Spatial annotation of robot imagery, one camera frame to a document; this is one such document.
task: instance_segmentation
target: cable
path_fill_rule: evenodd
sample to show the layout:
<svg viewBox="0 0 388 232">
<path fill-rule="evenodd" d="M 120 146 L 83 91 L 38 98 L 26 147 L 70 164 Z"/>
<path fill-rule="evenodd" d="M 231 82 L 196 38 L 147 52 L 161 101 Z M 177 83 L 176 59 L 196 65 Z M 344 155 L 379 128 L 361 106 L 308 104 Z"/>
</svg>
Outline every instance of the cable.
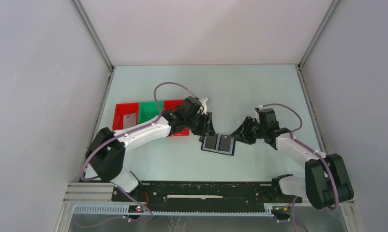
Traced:
<svg viewBox="0 0 388 232">
<path fill-rule="evenodd" d="M 181 88 L 185 89 L 186 91 L 188 91 L 191 95 L 193 95 L 195 98 L 198 99 L 197 95 L 195 95 L 191 90 L 189 90 L 187 87 L 185 87 L 184 85 L 182 84 L 179 84 L 179 83 L 176 83 L 176 82 L 162 82 L 160 83 L 159 85 L 157 85 L 155 88 L 154 88 L 154 101 L 156 102 L 157 104 L 157 107 L 158 107 L 158 111 L 159 111 L 159 114 L 158 116 L 154 119 L 153 123 L 156 123 L 158 122 L 158 120 L 160 120 L 161 118 L 161 107 L 160 107 L 160 104 L 157 100 L 157 89 L 160 87 L 160 86 L 163 86 L 163 85 L 176 85 L 176 86 L 180 86 Z M 131 129 L 129 131 L 127 131 L 127 134 L 130 135 L 131 133 L 134 133 L 138 130 L 141 130 L 141 129 L 144 129 L 144 128 L 147 128 L 151 126 L 151 123 L 149 124 L 145 124 L 145 125 L 142 125 L 140 127 L 136 127 L 134 129 Z M 112 141 L 120 138 L 120 137 L 123 137 L 123 136 L 126 136 L 126 133 L 121 133 L 111 139 L 108 139 L 107 141 L 105 141 L 104 143 L 102 143 L 100 146 L 98 146 L 88 157 L 87 159 L 84 161 L 83 165 L 81 166 L 81 169 L 80 169 L 80 179 L 83 180 L 83 181 L 91 181 L 91 180 L 94 180 L 94 179 L 97 179 L 99 178 L 98 176 L 94 176 L 94 177 L 90 177 L 90 178 L 85 178 L 84 177 L 84 172 L 85 172 L 85 169 L 87 167 L 87 165 L 90 163 L 90 160 L 105 146 L 109 145 Z M 119 186 L 117 186 L 117 188 L 126 196 L 128 197 L 132 202 L 138 204 L 139 206 L 143 207 L 147 212 L 150 213 L 150 218 L 149 219 L 133 219 L 133 218 L 129 218 L 127 216 L 115 216 L 115 217 L 111 217 L 109 219 L 106 219 L 102 222 L 99 222 L 95 225 L 91 225 L 91 226 L 82 226 L 82 225 L 79 225 L 77 223 L 77 221 L 75 221 L 75 225 L 80 227 L 80 228 L 83 228 L 83 229 L 89 229 L 89 228 L 93 228 L 93 227 L 97 227 L 97 226 L 100 226 L 108 221 L 111 221 L 111 220 L 115 220 L 115 219 L 118 219 L 118 218 L 127 218 L 129 221 L 138 221 L 138 222 L 144 222 L 144 221 L 149 221 L 151 220 L 153 217 L 154 217 L 154 214 L 153 212 L 146 206 L 146 205 L 143 205 L 142 203 L 140 203 L 139 201 L 137 201 L 136 199 L 134 199 L 133 197 L 131 197 L 126 191 L 124 191 L 122 188 L 120 188 Z M 149 196 L 147 194 L 147 202 L 146 204 L 149 203 Z"/>
<path fill-rule="evenodd" d="M 296 220 L 295 217 L 294 217 L 294 207 L 295 207 L 295 202 L 297 201 L 297 198 L 298 198 L 298 197 L 295 196 L 295 197 L 293 198 L 293 200 L 292 200 L 292 203 L 291 203 L 291 220 L 292 220 L 292 224 L 293 224 L 293 226 L 294 226 L 294 231 L 295 231 L 295 232 L 298 231 L 298 230 L 297 230 L 297 227 L 296 227 L 296 225 L 298 224 L 298 225 L 300 225 L 302 228 L 304 228 L 304 230 L 305 230 L 306 232 L 309 232 L 309 231 L 308 231 L 308 228 L 307 228 L 302 222 Z M 287 220 L 279 220 L 276 216 L 273 216 L 272 218 L 275 219 L 275 220 L 277 221 L 277 223 L 279 223 L 279 222 L 289 222 L 289 221 L 290 221 L 289 219 L 287 219 Z"/>
<path fill-rule="evenodd" d="M 279 104 L 279 103 L 266 104 L 266 105 L 263 105 L 263 107 L 271 106 L 271 105 L 278 105 L 278 106 L 284 107 L 284 108 L 290 110 L 292 113 L 294 113 L 294 114 L 298 117 L 298 119 L 299 119 L 299 127 L 296 128 L 296 129 L 294 129 L 294 130 L 292 130 L 292 131 L 290 132 L 289 136 L 290 136 L 291 139 L 294 140 L 297 144 L 301 145 L 303 148 L 307 149 L 309 152 L 311 152 L 311 153 L 313 153 L 314 155 L 316 155 L 316 156 L 319 158 L 319 160 L 322 162 L 322 164 L 323 164 L 324 167 L 325 167 L 325 170 L 326 170 L 327 173 L 328 173 L 329 180 L 330 180 L 331 185 L 332 185 L 332 190 L 333 190 L 333 192 L 334 192 L 334 198 L 335 198 L 335 205 L 334 205 L 333 207 L 330 206 L 329 208 L 330 208 L 330 209 L 333 209 L 333 210 L 338 209 L 338 207 L 339 207 L 338 191 L 337 191 L 337 189 L 336 189 L 335 179 L 334 179 L 334 177 L 333 177 L 333 175 L 332 175 L 332 173 L 331 173 L 331 169 L 328 167 L 327 162 L 324 160 L 324 158 L 322 158 L 321 155 L 318 154 L 318 152 L 317 152 L 316 150 L 313 150 L 313 149 L 310 148 L 308 145 L 304 144 L 303 142 L 301 142 L 300 140 L 298 140 L 298 139 L 296 139 L 296 138 L 294 137 L 294 132 L 296 132 L 296 131 L 298 131 L 298 130 L 300 130 L 300 129 L 302 128 L 302 118 L 301 118 L 301 116 L 299 116 L 299 114 L 298 114 L 295 110 L 291 109 L 290 107 L 288 107 L 288 106 L 286 106 L 286 105 L 283 105 L 283 104 Z"/>
<path fill-rule="evenodd" d="M 75 220 L 75 225 L 76 225 L 77 227 L 79 227 L 79 228 L 82 228 L 82 229 L 91 229 L 91 228 L 100 226 L 100 225 L 102 225 L 102 224 L 104 224 L 104 223 L 106 223 L 106 222 L 108 222 L 108 221 L 115 220 L 115 219 L 120 219 L 120 218 L 122 218 L 122 219 L 127 219 L 128 221 L 137 221 L 137 222 L 145 222 L 145 221 L 150 221 L 151 219 L 153 219 L 154 214 L 153 214 L 153 212 L 152 212 L 149 208 L 147 208 L 146 205 L 144 205 L 144 204 L 142 204 L 142 203 L 136 201 L 133 197 L 131 197 L 131 196 L 130 196 L 126 191 L 124 191 L 122 188 L 120 188 L 120 187 L 118 187 L 118 186 L 117 186 L 117 188 L 118 188 L 124 195 L 126 195 L 126 197 L 128 197 L 131 201 L 133 201 L 134 203 L 136 203 L 136 204 L 138 204 L 139 206 L 143 207 L 148 213 L 150 213 L 150 218 L 148 218 L 148 219 L 133 219 L 133 218 L 130 218 L 130 217 L 127 217 L 127 216 L 124 216 L 124 215 L 123 215 L 123 216 L 110 217 L 110 218 L 108 218 L 108 219 L 106 219 L 106 220 L 104 220 L 104 221 L 101 221 L 101 222 L 99 222 L 99 223 L 96 223 L 96 224 L 94 224 L 94 225 L 89 225 L 89 226 L 80 225 L 80 224 L 77 222 L 77 220 Z"/>
<path fill-rule="evenodd" d="M 155 88 L 154 88 L 154 101 L 156 102 L 157 104 L 157 107 L 158 107 L 158 115 L 157 117 L 155 118 L 155 120 L 153 121 L 153 123 L 156 123 L 158 122 L 158 120 L 160 120 L 161 118 L 161 107 L 160 107 L 160 103 L 158 102 L 157 100 L 157 89 L 160 87 L 160 86 L 163 86 L 163 85 L 176 85 L 176 86 L 180 86 L 181 88 L 185 89 L 187 92 L 189 92 L 191 95 L 193 95 L 195 98 L 198 98 L 197 95 L 195 95 L 191 90 L 189 90 L 187 87 L 185 87 L 184 85 L 182 84 L 179 84 L 179 83 L 176 83 L 176 82 L 162 82 L 160 83 L 159 85 L 157 85 Z M 134 129 L 131 129 L 129 131 L 127 131 L 127 134 L 130 135 L 131 133 L 133 132 L 136 132 L 138 130 L 141 130 L 141 129 L 144 129 L 144 128 L 147 128 L 147 127 L 150 127 L 151 124 L 145 124 L 145 125 L 142 125 L 140 127 L 136 127 Z M 90 160 L 105 146 L 107 146 L 109 143 L 111 143 L 112 141 L 120 138 L 120 137 L 123 137 L 125 136 L 125 133 L 121 133 L 107 141 L 105 141 L 104 143 L 102 143 L 100 146 L 98 146 L 88 157 L 87 159 L 84 161 L 83 165 L 81 166 L 81 169 L 80 169 L 80 179 L 83 180 L 83 181 L 91 181 L 91 180 L 94 180 L 94 179 L 97 179 L 99 178 L 98 176 L 94 176 L 94 177 L 90 177 L 90 178 L 85 178 L 84 177 L 84 170 L 86 169 L 87 165 L 89 164 Z"/>
<path fill-rule="evenodd" d="M 143 192 L 142 194 L 144 194 L 147 197 L 146 206 L 148 206 L 150 202 L 149 194 L 147 192 Z"/>
</svg>

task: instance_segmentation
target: light blue surface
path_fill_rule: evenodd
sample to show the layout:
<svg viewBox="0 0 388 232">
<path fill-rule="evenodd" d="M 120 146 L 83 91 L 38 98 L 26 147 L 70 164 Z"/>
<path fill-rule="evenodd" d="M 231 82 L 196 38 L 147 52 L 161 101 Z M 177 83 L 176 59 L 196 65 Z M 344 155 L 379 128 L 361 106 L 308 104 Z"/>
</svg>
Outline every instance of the light blue surface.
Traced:
<svg viewBox="0 0 388 232">
<path fill-rule="evenodd" d="M 246 116 L 254 117 L 260 104 L 286 104 L 305 123 L 297 137 L 318 148 L 294 65 L 117 66 L 99 127 L 111 128 L 117 103 L 151 101 L 155 86 L 164 81 L 181 83 L 200 98 L 209 97 L 208 111 L 219 133 L 235 131 Z M 189 96 L 172 85 L 160 87 L 157 94 L 160 100 Z M 281 127 L 298 127 L 291 112 L 280 107 L 275 112 Z M 263 141 L 236 143 L 234 156 L 201 151 L 200 146 L 194 135 L 158 139 L 130 152 L 126 167 L 140 180 L 270 181 L 288 173 L 304 176 L 292 159 Z M 86 176 L 92 175 L 89 169 Z"/>
</svg>

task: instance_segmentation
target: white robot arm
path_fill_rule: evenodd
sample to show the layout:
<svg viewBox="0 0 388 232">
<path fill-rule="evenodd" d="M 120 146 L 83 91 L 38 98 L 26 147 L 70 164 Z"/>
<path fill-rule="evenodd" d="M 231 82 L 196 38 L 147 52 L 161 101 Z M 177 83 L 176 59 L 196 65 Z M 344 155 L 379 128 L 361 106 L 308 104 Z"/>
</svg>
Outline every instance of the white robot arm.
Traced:
<svg viewBox="0 0 388 232">
<path fill-rule="evenodd" d="M 161 115 L 146 123 L 116 131 L 103 128 L 93 140 L 86 157 L 108 140 L 112 140 L 105 148 L 95 153 L 90 164 L 102 181 L 112 182 L 126 192 L 131 192 L 139 182 L 130 170 L 123 167 L 125 153 L 185 128 L 189 128 L 194 135 L 215 137 L 211 113 L 207 113 L 208 102 L 207 98 L 188 97 L 175 110 L 163 111 Z M 341 156 L 314 151 L 297 140 L 289 129 L 279 127 L 273 109 L 255 110 L 257 117 L 246 117 L 242 125 L 230 136 L 237 142 L 250 145 L 257 139 L 264 139 L 265 143 L 286 153 L 305 169 L 305 178 L 286 174 L 272 179 L 272 186 L 277 193 L 308 198 L 317 209 L 353 198 L 354 193 Z"/>
<path fill-rule="evenodd" d="M 188 97 L 175 110 L 163 111 L 148 122 L 123 130 L 111 131 L 103 128 L 91 143 L 86 157 L 98 150 L 104 142 L 113 140 L 95 153 L 90 159 L 90 165 L 102 181 L 112 182 L 124 191 L 131 192 L 139 182 L 133 173 L 123 166 L 125 153 L 185 128 L 190 128 L 194 134 L 203 134 L 202 125 L 198 124 L 198 119 L 206 113 L 208 103 L 208 98 Z"/>
</svg>

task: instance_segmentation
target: black mounting plate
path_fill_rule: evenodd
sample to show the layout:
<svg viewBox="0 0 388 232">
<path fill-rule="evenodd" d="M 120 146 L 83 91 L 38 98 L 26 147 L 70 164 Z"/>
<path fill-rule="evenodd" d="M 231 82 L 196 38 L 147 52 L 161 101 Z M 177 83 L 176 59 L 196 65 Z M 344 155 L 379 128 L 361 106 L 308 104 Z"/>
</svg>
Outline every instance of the black mounting plate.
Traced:
<svg viewBox="0 0 388 232">
<path fill-rule="evenodd" d="M 264 212 L 265 203 L 290 203 L 290 196 L 278 194 L 270 182 L 180 182 L 143 181 L 131 195 L 146 202 L 153 211 L 167 212 Z M 213 195 L 221 198 L 170 198 L 170 195 Z M 130 202 L 114 187 L 112 201 Z"/>
</svg>

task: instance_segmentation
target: red tray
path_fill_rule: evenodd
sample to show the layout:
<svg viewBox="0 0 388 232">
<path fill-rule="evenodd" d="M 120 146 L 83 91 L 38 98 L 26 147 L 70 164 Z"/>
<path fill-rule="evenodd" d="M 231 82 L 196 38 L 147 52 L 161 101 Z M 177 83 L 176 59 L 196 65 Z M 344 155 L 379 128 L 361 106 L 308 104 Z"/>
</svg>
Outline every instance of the red tray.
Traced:
<svg viewBox="0 0 388 232">
<path fill-rule="evenodd" d="M 123 129 L 123 117 L 128 114 L 135 113 L 135 124 L 138 123 L 138 111 L 140 108 L 140 103 L 122 103 L 116 104 L 116 109 L 114 110 L 114 119 L 113 119 L 113 130 L 122 130 Z"/>
</svg>

